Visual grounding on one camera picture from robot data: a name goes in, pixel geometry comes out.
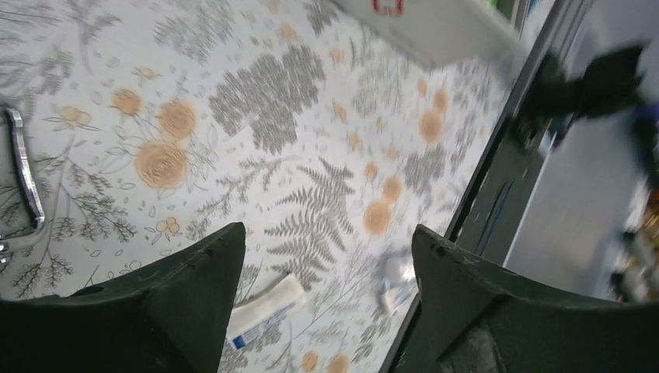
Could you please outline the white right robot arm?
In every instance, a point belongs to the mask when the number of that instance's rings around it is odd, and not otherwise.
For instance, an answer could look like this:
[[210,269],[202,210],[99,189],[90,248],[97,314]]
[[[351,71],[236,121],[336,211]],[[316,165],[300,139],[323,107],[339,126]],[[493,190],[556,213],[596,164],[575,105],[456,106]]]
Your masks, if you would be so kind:
[[639,70],[645,44],[630,44],[593,58],[584,72],[565,75],[559,59],[546,54],[521,98],[516,114],[507,118],[516,147],[525,153],[544,134],[560,145],[577,120],[633,110],[633,133],[648,176],[658,178],[658,102],[640,91]]

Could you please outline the white bandage roll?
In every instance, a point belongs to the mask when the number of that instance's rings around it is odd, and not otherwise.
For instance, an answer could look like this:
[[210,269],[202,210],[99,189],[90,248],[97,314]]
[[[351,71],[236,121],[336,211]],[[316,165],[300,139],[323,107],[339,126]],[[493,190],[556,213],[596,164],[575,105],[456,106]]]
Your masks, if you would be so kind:
[[393,316],[418,292],[417,278],[410,254],[392,254],[380,263],[381,290],[379,304],[387,316]]

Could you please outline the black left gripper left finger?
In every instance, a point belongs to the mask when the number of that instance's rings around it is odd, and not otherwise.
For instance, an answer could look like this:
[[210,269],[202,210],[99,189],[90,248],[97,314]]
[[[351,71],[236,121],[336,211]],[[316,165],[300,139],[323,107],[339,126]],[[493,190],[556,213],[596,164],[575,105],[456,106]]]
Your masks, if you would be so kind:
[[233,222],[128,274],[1,303],[3,372],[216,372],[244,256]]

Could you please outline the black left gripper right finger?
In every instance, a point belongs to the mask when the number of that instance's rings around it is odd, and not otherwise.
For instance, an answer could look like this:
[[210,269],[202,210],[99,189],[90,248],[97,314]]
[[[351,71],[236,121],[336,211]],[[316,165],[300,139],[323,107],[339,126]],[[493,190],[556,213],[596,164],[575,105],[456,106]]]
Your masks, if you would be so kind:
[[658,305],[528,279],[418,225],[420,317],[399,372],[656,372]]

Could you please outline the grey metal box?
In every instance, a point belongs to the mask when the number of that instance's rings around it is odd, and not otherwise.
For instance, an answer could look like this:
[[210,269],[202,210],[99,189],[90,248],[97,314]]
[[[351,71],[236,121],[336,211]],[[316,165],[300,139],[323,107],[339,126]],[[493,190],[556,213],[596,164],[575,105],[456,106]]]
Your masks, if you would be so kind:
[[485,1],[338,0],[335,4],[424,67],[478,57],[518,68],[528,55],[519,32]]

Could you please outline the white tape roll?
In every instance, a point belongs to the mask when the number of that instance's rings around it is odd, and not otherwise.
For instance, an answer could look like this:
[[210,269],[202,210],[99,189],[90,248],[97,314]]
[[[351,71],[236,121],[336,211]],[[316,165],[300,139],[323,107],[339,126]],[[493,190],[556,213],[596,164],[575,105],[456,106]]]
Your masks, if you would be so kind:
[[260,296],[231,312],[226,339],[234,350],[242,350],[270,327],[302,309],[307,295],[293,273],[282,277]]

